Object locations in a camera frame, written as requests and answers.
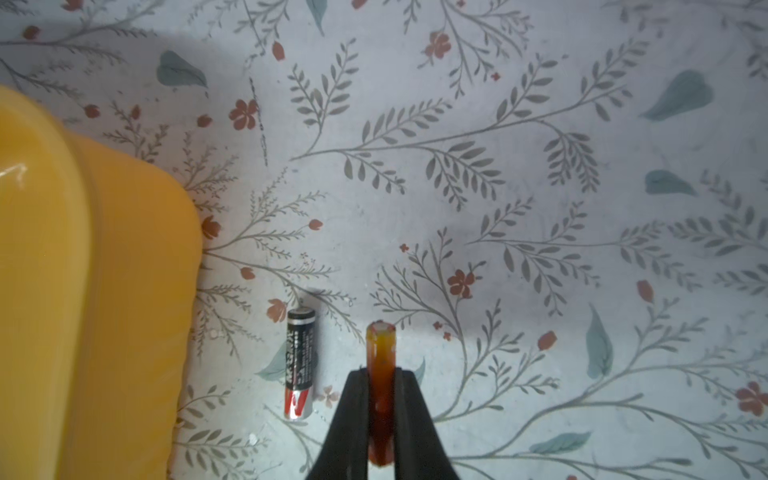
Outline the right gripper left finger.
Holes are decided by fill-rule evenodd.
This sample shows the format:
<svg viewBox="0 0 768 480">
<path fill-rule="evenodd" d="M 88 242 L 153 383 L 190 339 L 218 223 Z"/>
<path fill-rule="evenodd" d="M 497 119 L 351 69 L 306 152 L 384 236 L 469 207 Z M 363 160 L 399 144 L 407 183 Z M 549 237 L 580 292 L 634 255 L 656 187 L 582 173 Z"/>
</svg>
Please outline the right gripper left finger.
<svg viewBox="0 0 768 480">
<path fill-rule="evenodd" d="M 307 480 L 366 480 L 369 445 L 369 378 L 349 373 L 318 457 Z"/>
</svg>

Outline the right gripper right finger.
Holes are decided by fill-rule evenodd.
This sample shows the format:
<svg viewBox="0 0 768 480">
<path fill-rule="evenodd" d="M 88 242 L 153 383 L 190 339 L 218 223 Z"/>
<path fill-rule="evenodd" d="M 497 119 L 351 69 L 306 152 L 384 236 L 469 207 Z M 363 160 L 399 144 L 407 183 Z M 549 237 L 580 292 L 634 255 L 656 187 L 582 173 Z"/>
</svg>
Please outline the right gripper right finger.
<svg viewBox="0 0 768 480">
<path fill-rule="evenodd" d="M 397 480 L 458 480 L 415 374 L 394 375 L 394 466 Z"/>
</svg>

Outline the black red battery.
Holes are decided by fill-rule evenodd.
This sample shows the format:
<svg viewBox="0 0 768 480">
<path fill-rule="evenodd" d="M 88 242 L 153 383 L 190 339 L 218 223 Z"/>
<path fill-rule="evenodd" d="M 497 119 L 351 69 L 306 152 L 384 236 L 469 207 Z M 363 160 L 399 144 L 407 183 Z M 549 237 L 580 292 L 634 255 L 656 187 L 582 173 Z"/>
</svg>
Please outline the black red battery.
<svg viewBox="0 0 768 480">
<path fill-rule="evenodd" d="M 316 312 L 309 307 L 287 314 L 284 416 L 290 421 L 311 414 L 314 384 Z"/>
</svg>

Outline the orange battery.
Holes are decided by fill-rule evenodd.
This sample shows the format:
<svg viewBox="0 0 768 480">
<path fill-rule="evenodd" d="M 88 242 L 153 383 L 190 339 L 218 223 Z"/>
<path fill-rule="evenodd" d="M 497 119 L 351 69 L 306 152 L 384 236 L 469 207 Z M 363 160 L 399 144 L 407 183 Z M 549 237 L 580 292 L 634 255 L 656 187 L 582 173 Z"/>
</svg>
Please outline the orange battery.
<svg viewBox="0 0 768 480">
<path fill-rule="evenodd" d="M 394 374 L 396 327 L 383 320 L 366 331 L 369 379 L 369 461 L 383 467 L 394 461 Z"/>
</svg>

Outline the yellow plastic storage box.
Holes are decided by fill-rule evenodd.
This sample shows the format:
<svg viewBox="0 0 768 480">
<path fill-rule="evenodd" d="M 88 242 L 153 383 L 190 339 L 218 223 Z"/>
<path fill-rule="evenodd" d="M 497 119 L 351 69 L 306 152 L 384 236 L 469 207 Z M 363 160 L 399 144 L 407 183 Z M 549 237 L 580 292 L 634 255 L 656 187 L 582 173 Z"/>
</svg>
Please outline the yellow plastic storage box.
<svg viewBox="0 0 768 480">
<path fill-rule="evenodd" d="M 1 92 L 1 475 L 162 479 L 202 234 L 160 168 Z"/>
</svg>

